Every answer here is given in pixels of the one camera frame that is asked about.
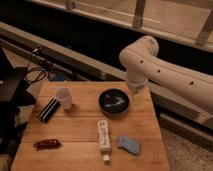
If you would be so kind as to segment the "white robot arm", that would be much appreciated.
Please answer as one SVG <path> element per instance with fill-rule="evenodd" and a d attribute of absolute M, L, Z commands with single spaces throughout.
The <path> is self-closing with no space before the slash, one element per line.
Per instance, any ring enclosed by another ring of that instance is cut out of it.
<path fill-rule="evenodd" d="M 143 36 L 120 52 L 128 87 L 137 92 L 150 79 L 213 115 L 213 76 L 159 59 L 158 51 L 157 40 Z"/>

